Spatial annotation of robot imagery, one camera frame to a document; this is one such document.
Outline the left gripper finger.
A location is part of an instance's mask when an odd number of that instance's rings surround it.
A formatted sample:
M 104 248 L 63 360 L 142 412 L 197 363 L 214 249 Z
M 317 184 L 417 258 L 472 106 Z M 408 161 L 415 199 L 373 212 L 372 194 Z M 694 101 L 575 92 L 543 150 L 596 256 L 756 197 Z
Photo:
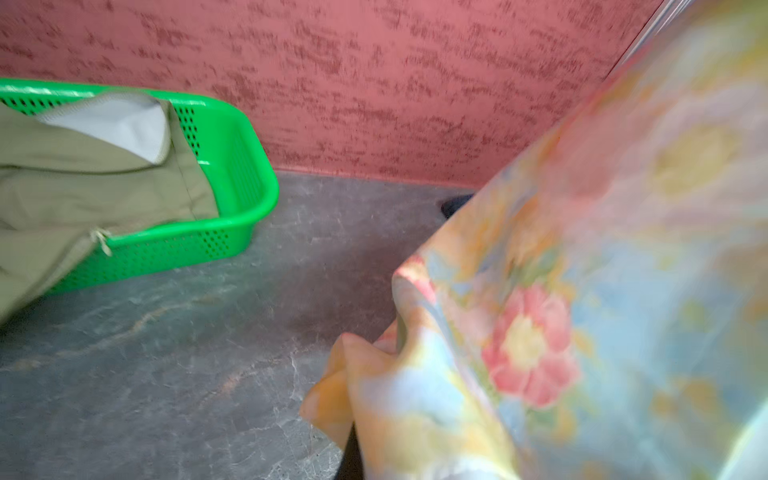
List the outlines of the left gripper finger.
M 351 427 L 334 480 L 364 480 L 364 465 L 355 425 Z

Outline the pastel patterned skirt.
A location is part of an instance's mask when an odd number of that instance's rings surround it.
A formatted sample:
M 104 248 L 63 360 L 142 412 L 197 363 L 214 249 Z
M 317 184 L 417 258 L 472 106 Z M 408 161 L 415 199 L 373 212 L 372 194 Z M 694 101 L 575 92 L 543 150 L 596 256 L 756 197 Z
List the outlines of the pastel patterned skirt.
M 300 409 L 368 479 L 765 478 L 766 3 L 693 3 L 392 294 Z

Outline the olive green skirt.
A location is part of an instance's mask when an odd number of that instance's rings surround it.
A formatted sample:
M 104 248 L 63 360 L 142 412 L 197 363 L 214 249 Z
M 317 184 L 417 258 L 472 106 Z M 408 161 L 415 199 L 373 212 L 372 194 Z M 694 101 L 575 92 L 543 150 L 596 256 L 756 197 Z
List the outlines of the olive green skirt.
M 1 314 L 111 237 L 218 216 L 173 106 L 112 91 L 36 115 L 1 110 Z

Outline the blue denim skirt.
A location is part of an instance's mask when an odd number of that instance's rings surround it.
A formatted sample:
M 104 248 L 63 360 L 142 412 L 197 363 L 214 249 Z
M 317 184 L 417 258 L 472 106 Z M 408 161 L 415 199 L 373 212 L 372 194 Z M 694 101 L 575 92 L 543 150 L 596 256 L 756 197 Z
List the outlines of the blue denim skirt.
M 465 194 L 444 200 L 440 205 L 442 215 L 446 219 L 451 218 L 459 209 L 466 205 L 472 197 L 473 194 Z

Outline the green plastic basket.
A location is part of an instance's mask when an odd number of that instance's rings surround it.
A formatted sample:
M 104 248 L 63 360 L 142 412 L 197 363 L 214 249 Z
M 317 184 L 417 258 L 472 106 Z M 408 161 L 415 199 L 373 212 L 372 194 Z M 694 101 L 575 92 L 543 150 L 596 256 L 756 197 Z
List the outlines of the green plastic basket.
M 46 293 L 76 290 L 237 255 L 255 225 L 277 204 L 279 185 L 247 117 L 225 102 L 191 94 L 119 87 L 5 79 L 1 110 L 26 115 L 112 91 L 168 101 L 214 192 L 214 219 L 175 222 L 111 237 Z

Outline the right aluminium corner post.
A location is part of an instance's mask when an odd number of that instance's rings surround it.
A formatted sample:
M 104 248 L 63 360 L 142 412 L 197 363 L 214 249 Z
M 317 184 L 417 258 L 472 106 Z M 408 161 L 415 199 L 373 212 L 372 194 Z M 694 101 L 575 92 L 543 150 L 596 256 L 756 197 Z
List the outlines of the right aluminium corner post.
M 663 0 L 653 15 L 642 27 L 637 36 L 633 39 L 616 64 L 608 73 L 608 77 L 615 74 L 625 63 L 627 63 L 637 51 L 644 46 L 651 38 L 659 34 L 674 19 L 685 11 L 694 0 Z

